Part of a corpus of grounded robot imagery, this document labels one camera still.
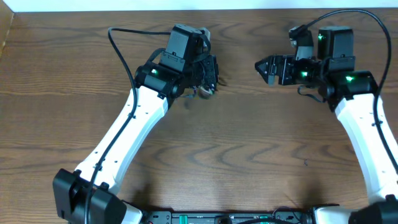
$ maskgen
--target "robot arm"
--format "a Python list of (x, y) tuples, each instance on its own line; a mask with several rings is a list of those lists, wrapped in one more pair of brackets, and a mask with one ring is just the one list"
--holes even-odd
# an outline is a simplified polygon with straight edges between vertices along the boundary
[(327, 102), (344, 126), (361, 166), (370, 204), (361, 210), (317, 207), (312, 211), (312, 220), (316, 224), (398, 222), (395, 199), (398, 175), (394, 167), (398, 146), (380, 98), (377, 101), (379, 124), (392, 156), (388, 155), (377, 131), (373, 104), (379, 87), (371, 72), (354, 70), (353, 31), (349, 27), (322, 27), (318, 33), (320, 61), (317, 61), (312, 50), (308, 50), (313, 48), (311, 32), (303, 27), (289, 31), (292, 45), (297, 48), (295, 55), (271, 55), (257, 62), (255, 68), (270, 85), (278, 76), (280, 85), (303, 84), (297, 90), (299, 94), (303, 87), (318, 89), (323, 101), (310, 94), (305, 96)]
[[(130, 120), (108, 152), (106, 160), (102, 163), (102, 168), (95, 179), (95, 185), (100, 186), (101, 183), (105, 182), (109, 185), (109, 192), (115, 195), (118, 194), (127, 168), (141, 147), (142, 142), (168, 110), (167, 99), (161, 99), (157, 95), (157, 91), (145, 86), (137, 89), (138, 102), (136, 112), (134, 113), (135, 118)], [(124, 108), (109, 131), (94, 151), (76, 167), (76, 170), (81, 171), (80, 177), (82, 179), (90, 181), (95, 164), (125, 122), (128, 114), (131, 112), (133, 101), (134, 98), (131, 90)]]
[[(135, 100), (131, 90), (122, 112), (94, 151), (73, 173), (61, 169), (55, 176), (53, 191), (59, 217), (71, 223), (83, 223), (87, 218), (95, 224), (139, 223), (142, 212), (118, 199), (116, 194), (137, 150), (174, 99), (186, 88), (199, 88), (208, 93), (216, 90), (218, 66), (216, 57), (210, 55), (209, 38), (205, 28), (176, 24), (167, 48), (156, 50), (137, 69), (134, 114), (130, 114)], [(159, 63), (154, 63), (159, 54)]]
[[(353, 98), (353, 100), (342, 99), (335, 113), (353, 144), (371, 205), (385, 201), (387, 195), (398, 195), (398, 175), (374, 125), (372, 108), (374, 95), (368, 93), (354, 95)], [(378, 101), (377, 110), (382, 122), (381, 128), (397, 160), (398, 145), (387, 123), (381, 100)]]

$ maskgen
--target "wood grain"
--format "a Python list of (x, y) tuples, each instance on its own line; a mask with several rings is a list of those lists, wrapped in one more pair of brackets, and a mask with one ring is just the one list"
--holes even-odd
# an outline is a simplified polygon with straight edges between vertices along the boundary
[[(129, 93), (106, 36), (111, 26), (207, 27), (221, 86), (210, 100), (179, 99), (145, 140), (119, 197), (174, 210), (264, 211), (367, 204), (350, 141), (327, 105), (296, 86), (269, 87), (254, 62), (292, 54), (287, 31), (328, 10), (57, 12), (16, 14), (0, 62), (0, 222), (65, 223), (52, 179), (73, 170), (99, 143)], [(398, 135), (398, 9), (375, 9), (393, 39), (384, 108)], [(354, 28), (357, 69), (379, 79), (386, 41), (377, 24), (342, 14), (316, 24)], [(115, 34), (134, 71), (168, 37)]]
[(6, 44), (6, 39), (11, 27), (14, 13), (8, 8), (3, 0), (0, 1), (0, 58)]

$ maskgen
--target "wire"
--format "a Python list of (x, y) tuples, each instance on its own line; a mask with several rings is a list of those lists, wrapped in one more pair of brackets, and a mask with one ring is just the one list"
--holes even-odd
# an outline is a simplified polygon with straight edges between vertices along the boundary
[(331, 56), (327, 56), (327, 57), (325, 57), (325, 58), (321, 61), (321, 70), (320, 70), (320, 77), (321, 77), (321, 79), (322, 79), (323, 76), (324, 76), (323, 70), (324, 70), (324, 67), (325, 67), (325, 65), (326, 65), (326, 62), (327, 62), (329, 59), (331, 59)]
[(292, 224), (291, 222), (279, 220), (276, 218), (255, 218), (255, 219), (240, 222), (237, 224), (254, 224), (254, 223), (260, 223), (260, 222), (272, 222), (272, 223), (276, 223), (276, 224)]
[(387, 40), (387, 62), (386, 62), (386, 67), (384, 69), (383, 72), (383, 76), (381, 78), (380, 84), (379, 84), (379, 88), (377, 89), (376, 93), (374, 94), (374, 101), (373, 101), (373, 117), (374, 117), (374, 124), (377, 127), (377, 131), (379, 133), (380, 136), (380, 140), (383, 143), (384, 148), (386, 149), (387, 155), (390, 158), (390, 161), (392, 162), (392, 165), (394, 166), (396, 173), (398, 174), (398, 164), (397, 161), (394, 158), (394, 155), (392, 154), (390, 147), (388, 146), (388, 143), (386, 141), (386, 138), (384, 137), (383, 131), (381, 129), (380, 126), (380, 120), (379, 120), (379, 113), (377, 111), (377, 103), (379, 101), (379, 97), (381, 94), (381, 90), (384, 86), (384, 82), (386, 81), (387, 78), (387, 73), (388, 73), (388, 69), (390, 67), (390, 63), (391, 63), (391, 37), (390, 37), (390, 33), (388, 33), (387, 27), (382, 23), (382, 21), (373, 13), (363, 10), (363, 9), (342, 9), (342, 10), (337, 10), (337, 11), (333, 11), (333, 12), (329, 12), (321, 17), (319, 17), (318, 19), (315, 19), (314, 21), (308, 23), (307, 25), (303, 26), (301, 28), (301, 30), (305, 30), (308, 29), (310, 26), (314, 25), (315, 23), (317, 23), (318, 21), (335, 15), (335, 14), (339, 14), (339, 13), (343, 13), (343, 12), (360, 12), (363, 14), (367, 14), (368, 16), (372, 17), (381, 27), (381, 29), (383, 30), (385, 36), (386, 36), (386, 40)]
[(196, 56), (196, 58), (194, 59), (193, 63), (197, 63), (197, 62), (201, 62), (202, 60), (204, 60), (205, 58), (207, 58), (207, 56), (209, 56), (210, 51), (211, 51), (211, 44), (209, 39), (207, 38), (207, 36), (205, 34), (202, 34), (200, 36), (200, 38), (203, 40), (203, 42), (206, 44), (207, 50), (206, 52), (203, 52), (202, 54)]
[(116, 46), (116, 44), (113, 41), (112, 38), (112, 31), (121, 31), (121, 32), (130, 32), (130, 33), (135, 33), (135, 34), (149, 34), (149, 35), (170, 35), (170, 32), (151, 32), (151, 31), (140, 31), (140, 30), (130, 30), (130, 29), (122, 29), (122, 28), (115, 28), (115, 27), (111, 27), (108, 29), (108, 39), (112, 44), (112, 47), (114, 49), (114, 51), (117, 53), (117, 55), (120, 58), (120, 61), (122, 62), (124, 69), (126, 69), (127, 75), (130, 79), (130, 84), (131, 84), (131, 89), (132, 89), (132, 95), (134, 97), (134, 102), (132, 105), (132, 109), (131, 112), (129, 113), (127, 120), (123, 123), (123, 125), (121, 126), (121, 128), (119, 129), (118, 133), (116, 133), (116, 135), (113, 137), (112, 141), (110, 142), (110, 144), (106, 147), (104, 153), (102, 154), (101, 158), (99, 159), (98, 163), (95, 164), (95, 169), (93, 172), (93, 175), (91, 176), (91, 180), (88, 186), (88, 193), (86, 196), (86, 201), (85, 201), (85, 224), (88, 224), (89, 222), (89, 209), (90, 209), (90, 202), (91, 202), (91, 196), (93, 194), (93, 187), (94, 187), (94, 182), (95, 182), (95, 178), (98, 174), (98, 171), (100, 171), (100, 169), (102, 168), (102, 162), (105, 160), (106, 155), (108, 154), (108, 152), (111, 150), (113, 144), (116, 142), (116, 140), (118, 139), (118, 137), (120, 136), (120, 134), (123, 132), (124, 128), (127, 126), (127, 124), (130, 122), (131, 118), (136, 118), (134, 116), (134, 113), (136, 112), (137, 109), (137, 90), (136, 90), (136, 84), (134, 82), (134, 78), (131, 74), (130, 68), (127, 65), (125, 59), (123, 58), (120, 50), (118, 49), (118, 47)]
[(308, 93), (307, 93), (307, 94), (302, 94), (302, 93), (301, 93), (301, 90), (302, 90), (303, 88), (308, 88), (308, 89), (311, 89), (311, 90), (314, 89), (314, 87), (309, 86), (309, 85), (300, 85), (300, 86), (297, 88), (297, 93), (298, 93), (299, 95), (308, 96), (308, 97), (314, 99), (314, 100), (315, 100), (316, 102), (318, 102), (318, 103), (325, 103), (325, 102), (326, 102), (326, 99), (325, 99), (325, 98), (324, 98), (323, 100), (319, 100), (316, 96), (314, 96), (314, 95), (312, 95), (312, 94), (308, 94)]
[(289, 210), (293, 213), (294, 217), (298, 220), (298, 222), (297, 222), (296, 224), (300, 224), (300, 223), (301, 223), (301, 222), (300, 222), (300, 219), (298, 218), (298, 216), (296, 216), (296, 213), (294, 213), (293, 209), (290, 208), (290, 207), (288, 207), (288, 206), (281, 206), (281, 207), (279, 207), (279, 208), (276, 208), (275, 211), (272, 212), (272, 217), (273, 217), (273, 218), (275, 218), (276, 211), (280, 210), (281, 208), (287, 208), (287, 209), (289, 209)]

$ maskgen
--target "green led light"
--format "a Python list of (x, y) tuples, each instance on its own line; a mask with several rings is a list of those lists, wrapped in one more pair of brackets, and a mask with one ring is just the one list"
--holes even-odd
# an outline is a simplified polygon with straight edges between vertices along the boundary
[(354, 77), (346, 77), (346, 79), (347, 79), (348, 82), (351, 82), (351, 81), (353, 81), (355, 78), (354, 78)]

